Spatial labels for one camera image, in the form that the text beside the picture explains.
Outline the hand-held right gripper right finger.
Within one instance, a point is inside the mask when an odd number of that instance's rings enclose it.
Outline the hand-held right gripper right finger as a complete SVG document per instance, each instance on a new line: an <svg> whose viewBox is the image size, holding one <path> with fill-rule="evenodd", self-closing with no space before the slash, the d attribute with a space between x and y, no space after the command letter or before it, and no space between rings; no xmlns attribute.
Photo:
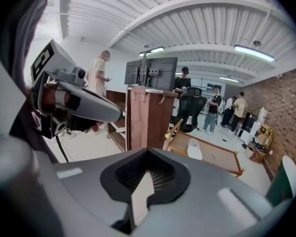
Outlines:
<svg viewBox="0 0 296 237"><path fill-rule="evenodd" d="M135 237L233 237L273 209L263 195L222 168L178 153L159 153L184 165L190 184L174 202L150 206Z"/></svg>

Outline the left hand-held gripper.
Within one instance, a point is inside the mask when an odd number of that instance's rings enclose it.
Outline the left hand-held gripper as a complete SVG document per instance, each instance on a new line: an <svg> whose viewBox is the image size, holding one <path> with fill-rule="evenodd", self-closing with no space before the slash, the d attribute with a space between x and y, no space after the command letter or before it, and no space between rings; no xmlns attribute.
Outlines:
<svg viewBox="0 0 296 237"><path fill-rule="evenodd" d="M97 121L116 122L122 117L119 106L84 88L86 71L53 39L33 62L31 72L31 102L40 113L37 130L48 139L67 127L70 131L97 132ZM46 89L54 91L54 103L48 110L43 108Z"/></svg>

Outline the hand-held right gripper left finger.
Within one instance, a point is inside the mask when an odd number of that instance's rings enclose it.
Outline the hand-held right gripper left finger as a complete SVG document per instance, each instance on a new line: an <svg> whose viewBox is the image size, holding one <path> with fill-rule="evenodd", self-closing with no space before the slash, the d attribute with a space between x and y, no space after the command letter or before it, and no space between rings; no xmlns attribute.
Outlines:
<svg viewBox="0 0 296 237"><path fill-rule="evenodd" d="M148 215L148 174L139 178L139 186L130 195L130 202L113 200L101 184L101 173L111 164L135 153L134 150L70 163L58 163L53 167L70 195L92 216L105 226L139 226Z"/></svg>

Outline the wooden framed table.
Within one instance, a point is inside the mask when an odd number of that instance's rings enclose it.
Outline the wooden framed table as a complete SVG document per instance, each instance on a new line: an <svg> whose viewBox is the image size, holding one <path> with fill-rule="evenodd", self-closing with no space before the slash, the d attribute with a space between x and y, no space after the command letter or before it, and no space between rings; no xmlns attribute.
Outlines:
<svg viewBox="0 0 296 237"><path fill-rule="evenodd" d="M246 168L242 168L240 166L237 157L239 153L238 151L233 152L227 150L180 131L182 121L182 119L179 120L165 134L167 141L166 150L189 157L187 155L187 143L189 139L194 138L198 140L200 144L200 149L203 155L203 159L201 161L220 167L229 173L234 174L237 178L246 171Z"/></svg>

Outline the person's left hand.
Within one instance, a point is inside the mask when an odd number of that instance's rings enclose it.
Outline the person's left hand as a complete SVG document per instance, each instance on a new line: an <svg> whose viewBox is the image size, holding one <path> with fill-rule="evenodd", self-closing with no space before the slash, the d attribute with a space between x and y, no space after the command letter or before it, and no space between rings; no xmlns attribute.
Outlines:
<svg viewBox="0 0 296 237"><path fill-rule="evenodd" d="M41 108L44 112L53 112L61 106L66 106L70 93L59 85L49 83L44 86Z"/></svg>

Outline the green and white chair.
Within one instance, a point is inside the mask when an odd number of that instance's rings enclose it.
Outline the green and white chair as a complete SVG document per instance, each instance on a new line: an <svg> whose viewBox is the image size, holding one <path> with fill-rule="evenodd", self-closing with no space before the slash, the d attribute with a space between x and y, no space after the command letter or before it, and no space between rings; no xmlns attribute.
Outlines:
<svg viewBox="0 0 296 237"><path fill-rule="evenodd" d="M275 207L286 199L295 196L296 164L290 157L283 156L265 197Z"/></svg>

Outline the brown cardboard box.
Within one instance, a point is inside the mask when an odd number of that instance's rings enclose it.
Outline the brown cardboard box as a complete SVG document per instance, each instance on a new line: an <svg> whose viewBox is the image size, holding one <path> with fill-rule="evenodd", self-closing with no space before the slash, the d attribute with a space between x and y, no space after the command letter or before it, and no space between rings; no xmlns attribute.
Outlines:
<svg viewBox="0 0 296 237"><path fill-rule="evenodd" d="M257 141L261 145L269 147L273 141L273 129L266 124L262 124L257 136Z"/></svg>

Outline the large black monitor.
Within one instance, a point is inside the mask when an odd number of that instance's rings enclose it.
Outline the large black monitor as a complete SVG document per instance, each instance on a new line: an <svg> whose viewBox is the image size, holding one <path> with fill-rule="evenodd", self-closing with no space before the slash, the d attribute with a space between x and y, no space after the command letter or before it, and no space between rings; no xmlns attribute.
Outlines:
<svg viewBox="0 0 296 237"><path fill-rule="evenodd" d="M150 77L149 87L158 90L171 91L174 86L177 61L176 57L150 58L149 71L159 69L159 76ZM126 64L125 85L138 85L138 71L141 60L131 61Z"/></svg>

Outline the black office chair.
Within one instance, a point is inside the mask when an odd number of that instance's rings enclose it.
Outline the black office chair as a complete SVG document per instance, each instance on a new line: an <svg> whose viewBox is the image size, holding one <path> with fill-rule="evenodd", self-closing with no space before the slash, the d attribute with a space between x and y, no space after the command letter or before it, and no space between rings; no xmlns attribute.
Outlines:
<svg viewBox="0 0 296 237"><path fill-rule="evenodd" d="M171 117L170 123L175 125L182 119L180 131L190 133L198 126L198 115L207 104L207 98L202 96L201 88L188 87L179 96L177 103L177 114Z"/></svg>

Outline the person's torso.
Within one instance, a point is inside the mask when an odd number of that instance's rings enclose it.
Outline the person's torso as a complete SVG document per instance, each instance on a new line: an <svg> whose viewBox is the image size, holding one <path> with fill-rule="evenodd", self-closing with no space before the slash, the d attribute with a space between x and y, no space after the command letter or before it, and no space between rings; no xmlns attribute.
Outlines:
<svg viewBox="0 0 296 237"><path fill-rule="evenodd" d="M26 141L33 149L46 153L51 162L56 163L55 155L34 130L31 91L23 79L25 60L46 6L47 0L0 0L0 62L27 98L14 119L11 134Z"/></svg>

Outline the black monitor mount bracket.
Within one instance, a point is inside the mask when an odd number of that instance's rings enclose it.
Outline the black monitor mount bracket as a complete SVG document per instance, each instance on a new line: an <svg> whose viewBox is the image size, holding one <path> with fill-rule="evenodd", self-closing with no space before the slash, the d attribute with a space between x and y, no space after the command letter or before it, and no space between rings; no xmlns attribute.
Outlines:
<svg viewBox="0 0 296 237"><path fill-rule="evenodd" d="M140 62L138 71L138 85L149 87L150 77L159 76L159 69L149 71L150 62L147 60L147 56L143 56Z"/></svg>

